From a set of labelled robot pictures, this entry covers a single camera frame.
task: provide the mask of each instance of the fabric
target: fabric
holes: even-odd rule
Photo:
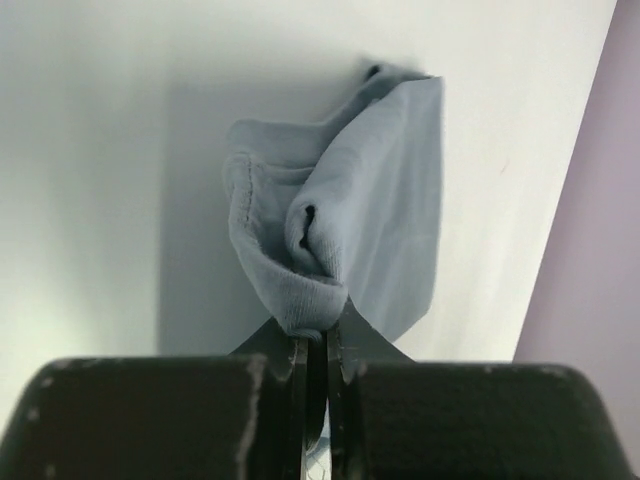
[[[441,197],[442,81],[390,65],[319,124],[228,135],[229,232],[285,331],[330,328],[351,296],[393,341],[427,312]]]

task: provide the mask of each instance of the fabric fold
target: fabric fold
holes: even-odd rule
[[[442,82],[390,65],[320,124],[243,120],[228,138],[229,232],[292,335],[330,328],[350,295],[395,340],[427,311],[441,196]]]

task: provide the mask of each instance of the purple wall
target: purple wall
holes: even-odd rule
[[[582,370],[640,472],[640,1],[619,0],[516,361]]]

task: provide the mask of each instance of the white wall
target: white wall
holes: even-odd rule
[[[613,5],[2,2],[0,419],[52,357],[248,335],[266,312],[227,240],[224,132],[321,118],[367,57],[447,85],[436,296],[400,344],[511,358]]]
[[[595,383],[640,473],[640,2],[620,0],[515,359]]]

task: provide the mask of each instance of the white backdrop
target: white backdrop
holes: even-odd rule
[[[435,298],[399,345],[509,360],[614,4],[3,1],[0,427],[53,357],[216,353],[266,318],[227,240],[224,132],[321,118],[367,59],[446,81]]]

